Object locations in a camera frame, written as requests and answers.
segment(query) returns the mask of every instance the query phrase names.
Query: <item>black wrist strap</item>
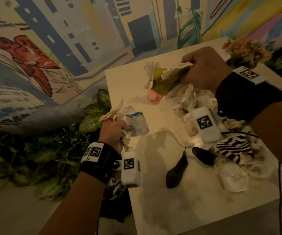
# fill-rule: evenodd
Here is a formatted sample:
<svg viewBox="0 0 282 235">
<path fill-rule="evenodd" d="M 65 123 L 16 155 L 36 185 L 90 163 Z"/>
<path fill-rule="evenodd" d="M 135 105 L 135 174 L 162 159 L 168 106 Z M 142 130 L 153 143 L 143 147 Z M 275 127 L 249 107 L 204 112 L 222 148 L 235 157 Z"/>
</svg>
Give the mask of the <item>black wrist strap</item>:
<svg viewBox="0 0 282 235">
<path fill-rule="evenodd" d="M 120 154 L 112 146 L 103 142 L 94 142 L 88 146 L 81 159 L 79 171 L 107 184 L 112 176 L 115 161 L 120 159 Z"/>
<path fill-rule="evenodd" d="M 255 85 L 235 72 L 218 86 L 218 115 L 250 122 L 271 103 L 282 101 L 282 90 L 265 82 Z"/>
</svg>

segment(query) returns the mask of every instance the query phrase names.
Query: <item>striped cloth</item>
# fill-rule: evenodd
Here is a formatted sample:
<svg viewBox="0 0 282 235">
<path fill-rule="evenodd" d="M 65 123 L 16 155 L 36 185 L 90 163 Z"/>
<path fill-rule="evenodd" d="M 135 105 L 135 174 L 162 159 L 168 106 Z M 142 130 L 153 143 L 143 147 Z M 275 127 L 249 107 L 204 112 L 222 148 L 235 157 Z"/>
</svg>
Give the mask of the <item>striped cloth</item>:
<svg viewBox="0 0 282 235">
<path fill-rule="evenodd" d="M 248 154 L 250 157 L 254 158 L 250 145 L 243 135 L 225 138 L 217 142 L 215 147 L 220 154 L 237 164 L 244 161 L 244 155 L 242 153 Z"/>
</svg>

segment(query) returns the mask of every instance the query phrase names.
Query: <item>table surface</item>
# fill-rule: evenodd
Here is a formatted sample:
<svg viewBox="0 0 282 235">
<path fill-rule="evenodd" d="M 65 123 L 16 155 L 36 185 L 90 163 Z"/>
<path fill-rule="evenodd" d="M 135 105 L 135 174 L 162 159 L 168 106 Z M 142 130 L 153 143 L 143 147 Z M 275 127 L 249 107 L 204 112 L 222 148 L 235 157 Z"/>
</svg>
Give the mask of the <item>table surface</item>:
<svg viewBox="0 0 282 235">
<path fill-rule="evenodd" d="M 189 137 L 174 111 L 162 104 L 151 105 L 147 100 L 148 82 L 143 67 L 147 61 L 158 61 L 164 68 L 181 62 L 182 56 L 204 46 L 213 47 L 224 60 L 229 56 L 221 49 L 227 38 L 179 49 L 138 62 L 106 70 L 111 104 L 123 99 L 124 106 L 143 112 L 148 127 L 147 135 L 131 138 L 130 146 L 140 157 L 142 186 L 129 189 L 137 232 L 141 234 L 180 234 L 271 202 L 279 197 L 277 177 L 255 180 L 249 178 L 249 189 L 241 193 L 226 192 L 218 173 L 198 160 L 189 159 L 180 185 L 167 189 L 165 177 L 182 155 L 182 148 L 173 136 L 162 131 L 168 128 L 183 138 Z M 266 75 L 268 81 L 282 89 L 282 78 L 268 67 L 259 64 L 255 72 Z"/>
</svg>

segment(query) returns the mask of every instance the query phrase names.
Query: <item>red bird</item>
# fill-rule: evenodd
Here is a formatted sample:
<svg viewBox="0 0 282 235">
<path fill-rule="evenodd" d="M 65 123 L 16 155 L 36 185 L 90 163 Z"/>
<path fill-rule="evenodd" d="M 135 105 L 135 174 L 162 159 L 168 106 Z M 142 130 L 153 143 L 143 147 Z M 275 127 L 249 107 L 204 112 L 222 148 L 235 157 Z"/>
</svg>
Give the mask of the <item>red bird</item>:
<svg viewBox="0 0 282 235">
<path fill-rule="evenodd" d="M 13 61 L 19 64 L 29 77 L 33 77 L 48 96 L 53 95 L 53 89 L 41 68 L 60 69 L 60 67 L 26 35 L 18 35 L 14 41 L 0 37 L 0 48 L 10 53 Z"/>
</svg>

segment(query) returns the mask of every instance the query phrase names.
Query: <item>wall mural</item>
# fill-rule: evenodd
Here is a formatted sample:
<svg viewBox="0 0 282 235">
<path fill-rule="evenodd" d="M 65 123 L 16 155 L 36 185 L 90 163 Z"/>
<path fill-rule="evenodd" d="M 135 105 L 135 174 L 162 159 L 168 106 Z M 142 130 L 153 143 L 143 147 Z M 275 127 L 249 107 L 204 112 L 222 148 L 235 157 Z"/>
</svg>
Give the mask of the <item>wall mural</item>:
<svg viewBox="0 0 282 235">
<path fill-rule="evenodd" d="M 282 48 L 282 0 L 0 0 L 0 127 L 93 97 L 107 68 L 242 35 Z"/>
</svg>

